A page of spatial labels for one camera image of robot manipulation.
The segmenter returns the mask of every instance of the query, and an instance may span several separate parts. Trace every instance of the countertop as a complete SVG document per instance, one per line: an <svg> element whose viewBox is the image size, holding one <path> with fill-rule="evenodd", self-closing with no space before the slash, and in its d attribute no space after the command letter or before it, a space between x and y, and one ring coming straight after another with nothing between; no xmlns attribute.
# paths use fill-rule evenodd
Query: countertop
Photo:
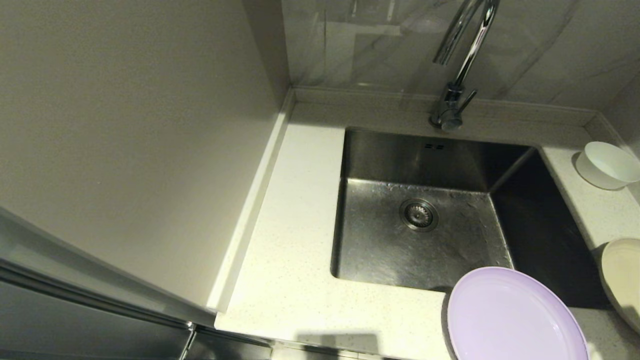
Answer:
<svg viewBox="0 0 640 360"><path fill-rule="evenodd" d="M346 127L537 147L589 248L640 238L640 206L627 190L587 184L572 159L591 141L580 124L471 116L452 135L422 111L295 105L226 313L216 328L404 359L451 359L445 294L337 279L330 273ZM572 309L592 359L640 358L640 336L610 311Z"/></svg>

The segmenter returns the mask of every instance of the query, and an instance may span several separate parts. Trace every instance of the sink drain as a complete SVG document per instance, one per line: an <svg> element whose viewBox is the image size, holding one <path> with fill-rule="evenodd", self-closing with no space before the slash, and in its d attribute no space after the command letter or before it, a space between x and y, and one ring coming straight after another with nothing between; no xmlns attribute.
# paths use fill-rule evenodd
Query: sink drain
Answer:
<svg viewBox="0 0 640 360"><path fill-rule="evenodd" d="M431 231L438 225L438 212L428 201L408 199L400 205L400 217L414 231Z"/></svg>

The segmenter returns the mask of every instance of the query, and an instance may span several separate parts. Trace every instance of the stainless steel sink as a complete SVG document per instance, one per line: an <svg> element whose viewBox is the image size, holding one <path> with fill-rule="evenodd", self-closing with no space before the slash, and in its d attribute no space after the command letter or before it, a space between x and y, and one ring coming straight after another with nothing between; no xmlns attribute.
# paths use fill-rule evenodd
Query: stainless steel sink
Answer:
<svg viewBox="0 0 640 360"><path fill-rule="evenodd" d="M448 291L475 268L504 266L569 306L610 306L535 148L347 130L341 180L338 278Z"/></svg>

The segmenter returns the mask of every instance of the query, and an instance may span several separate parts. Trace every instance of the faucet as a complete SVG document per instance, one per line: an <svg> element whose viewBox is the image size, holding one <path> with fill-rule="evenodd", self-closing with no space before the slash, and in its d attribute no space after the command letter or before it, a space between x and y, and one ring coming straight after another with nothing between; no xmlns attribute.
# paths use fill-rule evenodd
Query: faucet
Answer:
<svg viewBox="0 0 640 360"><path fill-rule="evenodd" d="M453 131L462 126L462 111L477 94L477 89L472 90L462 104L458 105L462 93L465 91L463 83L469 73L471 65L476 59L487 32L489 32L489 27L493 22L495 12L498 10L500 0L465 0L465 2L460 6L460 9L458 9L458 13L455 18L453 18L453 21L449 26L449 30L447 30L447 34L442 39L438 53L433 59L434 63L447 65L456 45L458 45L462 34L465 32L467 25L469 25L471 18L482 3L484 3L484 15L480 21L476 38L469 47L467 57L462 63L462 67L460 67L460 71L458 71L456 79L445 86L444 91L440 96L440 100L436 104L435 109L432 111L429 118L429 123L431 123L431 125L444 131Z"/></svg>

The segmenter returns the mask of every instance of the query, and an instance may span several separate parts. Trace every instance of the lavender plate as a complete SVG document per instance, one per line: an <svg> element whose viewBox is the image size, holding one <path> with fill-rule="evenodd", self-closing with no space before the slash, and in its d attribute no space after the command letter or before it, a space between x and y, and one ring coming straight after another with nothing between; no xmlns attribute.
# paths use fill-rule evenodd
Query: lavender plate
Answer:
<svg viewBox="0 0 640 360"><path fill-rule="evenodd" d="M459 360L589 360L569 309L515 270L486 267L463 276L451 293L447 321Z"/></svg>

